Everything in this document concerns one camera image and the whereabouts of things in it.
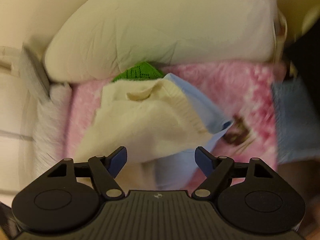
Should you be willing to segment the cream knit sweater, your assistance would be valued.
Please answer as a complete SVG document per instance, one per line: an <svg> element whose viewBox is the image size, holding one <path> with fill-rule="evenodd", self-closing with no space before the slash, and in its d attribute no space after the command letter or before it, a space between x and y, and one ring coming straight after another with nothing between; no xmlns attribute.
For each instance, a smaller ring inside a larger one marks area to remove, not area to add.
<svg viewBox="0 0 320 240"><path fill-rule="evenodd" d="M120 180L138 184L154 182L153 161L196 146L208 138L183 92L165 79L119 80L105 85L91 126L81 140L74 159L87 161L110 154L119 146L128 153L128 167Z"/></svg>

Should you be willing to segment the light blue garment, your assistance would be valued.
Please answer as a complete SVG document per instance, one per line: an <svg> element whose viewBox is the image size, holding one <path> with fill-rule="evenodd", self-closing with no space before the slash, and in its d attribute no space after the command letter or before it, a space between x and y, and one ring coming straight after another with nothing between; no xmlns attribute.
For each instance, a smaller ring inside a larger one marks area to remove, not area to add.
<svg viewBox="0 0 320 240"><path fill-rule="evenodd" d="M213 150L218 140L234 123L233 119L225 116L223 111L195 86L171 73L167 74L164 79L172 82L183 92L191 107L190 110L183 107L183 110L195 115L200 127L208 132L208 138L203 142L198 140L196 146L189 149L156 160L156 188L162 191L184 188L197 170L195 148L203 146L208 151Z"/></svg>

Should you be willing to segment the lilac striped quilt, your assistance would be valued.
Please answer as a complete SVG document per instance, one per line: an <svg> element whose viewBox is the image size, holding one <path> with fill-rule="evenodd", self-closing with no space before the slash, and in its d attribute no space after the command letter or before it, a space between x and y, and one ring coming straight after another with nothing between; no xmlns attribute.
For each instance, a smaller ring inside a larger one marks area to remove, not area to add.
<svg viewBox="0 0 320 240"><path fill-rule="evenodd" d="M52 85L49 98L37 105L33 132L33 179L65 157L66 129L72 89L69 84Z"/></svg>

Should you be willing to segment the blue towel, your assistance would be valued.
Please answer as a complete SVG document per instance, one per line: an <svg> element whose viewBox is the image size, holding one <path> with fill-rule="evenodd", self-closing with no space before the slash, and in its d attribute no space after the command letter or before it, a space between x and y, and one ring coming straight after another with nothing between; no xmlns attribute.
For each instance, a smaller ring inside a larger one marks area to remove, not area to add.
<svg viewBox="0 0 320 240"><path fill-rule="evenodd" d="M278 145L278 163L319 158L319 117L302 81L271 85Z"/></svg>

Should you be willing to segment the green knit garment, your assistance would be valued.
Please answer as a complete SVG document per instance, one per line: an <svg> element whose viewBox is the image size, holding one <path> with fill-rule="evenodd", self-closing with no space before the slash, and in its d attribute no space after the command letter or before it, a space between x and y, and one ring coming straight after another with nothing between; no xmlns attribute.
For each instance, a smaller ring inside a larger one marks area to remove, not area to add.
<svg viewBox="0 0 320 240"><path fill-rule="evenodd" d="M141 62L117 75L112 82L117 82L119 80L156 80L162 79L163 77L165 77L165 74L162 71L158 70L148 62Z"/></svg>

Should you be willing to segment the grey checked cushion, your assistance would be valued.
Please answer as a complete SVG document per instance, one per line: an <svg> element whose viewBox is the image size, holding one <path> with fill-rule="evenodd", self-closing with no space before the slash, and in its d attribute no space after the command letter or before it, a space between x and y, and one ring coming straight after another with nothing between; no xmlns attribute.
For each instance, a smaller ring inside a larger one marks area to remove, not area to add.
<svg viewBox="0 0 320 240"><path fill-rule="evenodd" d="M20 77L32 96L40 102L49 100L50 81L42 62L26 45L23 45L18 68Z"/></svg>

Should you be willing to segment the large cream pillow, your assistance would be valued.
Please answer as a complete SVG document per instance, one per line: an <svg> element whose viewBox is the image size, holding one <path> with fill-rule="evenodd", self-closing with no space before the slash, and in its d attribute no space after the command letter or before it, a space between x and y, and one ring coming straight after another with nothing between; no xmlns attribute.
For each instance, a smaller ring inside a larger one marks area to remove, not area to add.
<svg viewBox="0 0 320 240"><path fill-rule="evenodd" d="M56 82L105 79L139 62L268 61L276 0L88 0L44 55Z"/></svg>

